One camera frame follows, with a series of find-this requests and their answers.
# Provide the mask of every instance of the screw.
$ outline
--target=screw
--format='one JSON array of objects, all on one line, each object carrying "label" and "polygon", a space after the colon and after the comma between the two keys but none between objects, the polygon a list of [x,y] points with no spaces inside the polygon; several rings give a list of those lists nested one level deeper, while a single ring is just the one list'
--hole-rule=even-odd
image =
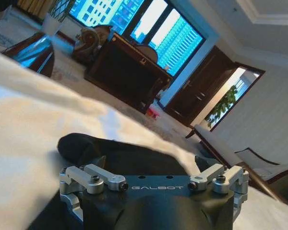
[{"label": "screw", "polygon": [[128,187],[129,187],[128,183],[122,182],[119,185],[119,190],[123,192],[123,191],[126,191],[128,189]]},{"label": "screw", "polygon": [[95,175],[91,177],[91,182],[95,183],[97,181],[99,181],[99,176]]},{"label": "screw", "polygon": [[218,182],[220,182],[220,183],[224,183],[225,180],[226,180],[226,177],[223,176],[223,175],[218,175],[218,176],[216,177],[216,181],[218,181]]},{"label": "screw", "polygon": [[191,181],[190,183],[188,183],[188,188],[191,191],[195,191],[197,189],[197,184],[195,182]]}]

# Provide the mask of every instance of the curtain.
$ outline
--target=curtain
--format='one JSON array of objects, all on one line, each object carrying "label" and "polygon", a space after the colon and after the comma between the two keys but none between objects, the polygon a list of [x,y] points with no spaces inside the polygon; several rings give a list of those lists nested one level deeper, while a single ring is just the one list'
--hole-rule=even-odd
[{"label": "curtain", "polygon": [[28,13],[44,19],[54,0],[19,0],[17,6]]}]

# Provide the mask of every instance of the white bedsheet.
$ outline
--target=white bedsheet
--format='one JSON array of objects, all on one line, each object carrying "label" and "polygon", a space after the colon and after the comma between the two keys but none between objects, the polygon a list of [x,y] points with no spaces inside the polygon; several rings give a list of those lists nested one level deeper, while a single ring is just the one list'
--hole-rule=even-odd
[{"label": "white bedsheet", "polygon": [[[192,153],[0,55],[0,230],[25,229],[54,196],[67,165],[56,144],[71,132],[150,147],[174,156],[189,174],[199,173]],[[288,230],[288,207],[250,189],[234,226]]]}]

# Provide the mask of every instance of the wooden desk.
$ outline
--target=wooden desk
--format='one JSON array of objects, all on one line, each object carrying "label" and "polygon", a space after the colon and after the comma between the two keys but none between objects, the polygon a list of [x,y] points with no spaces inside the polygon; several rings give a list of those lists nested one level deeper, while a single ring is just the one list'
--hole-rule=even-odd
[{"label": "wooden desk", "polygon": [[157,93],[173,78],[145,54],[114,33],[103,45],[85,79],[146,113]]}]

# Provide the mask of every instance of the window frame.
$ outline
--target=window frame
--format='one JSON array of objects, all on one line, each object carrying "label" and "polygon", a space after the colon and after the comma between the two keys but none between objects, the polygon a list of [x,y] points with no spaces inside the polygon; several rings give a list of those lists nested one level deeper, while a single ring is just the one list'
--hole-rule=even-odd
[{"label": "window frame", "polygon": [[[183,13],[177,9],[174,4],[170,1],[170,0],[164,0],[168,5],[165,8],[165,10],[162,12],[161,16],[157,19],[157,21],[155,22],[155,24],[153,25],[153,27],[151,28],[151,30],[148,32],[148,34],[146,35],[146,37],[144,38],[143,42],[141,43],[142,45],[147,45],[150,43],[150,41],[152,40],[152,38],[154,37],[154,35],[156,34],[156,32],[158,31],[158,29],[161,27],[162,23],[164,22],[164,20],[168,17],[168,15],[170,14],[170,12],[175,9],[180,16],[192,27],[192,29],[199,35],[202,37],[201,42],[198,44],[198,46],[194,49],[194,51],[189,55],[189,57],[187,58],[187,60],[183,63],[183,65],[180,67],[180,69],[176,72],[176,74],[173,77],[173,79],[175,80],[180,74],[181,72],[184,70],[184,68],[188,65],[188,63],[190,62],[190,60],[194,57],[194,55],[197,53],[197,51],[201,48],[201,46],[203,45],[203,43],[206,41],[206,37],[200,33],[195,26],[190,23],[190,21],[183,15]],[[143,14],[146,12],[146,10],[148,9],[148,7],[150,6],[150,4],[153,2],[153,0],[144,0],[143,3],[141,4],[141,6],[139,7],[138,11],[135,13],[135,15],[133,16],[133,18],[131,19],[131,21],[129,22],[129,24],[127,25],[127,27],[125,28],[124,32],[121,34],[121,36],[123,36],[125,39],[127,39],[129,42],[136,42],[132,37],[131,34],[133,32],[133,30],[135,29],[135,27],[137,26],[138,22],[140,21],[141,17],[143,16]],[[87,25],[85,25],[83,22],[79,21],[77,18],[75,18],[73,15],[70,14],[69,12],[69,16],[74,19],[75,21],[77,21],[78,23],[80,23],[82,26],[88,27]]]}]

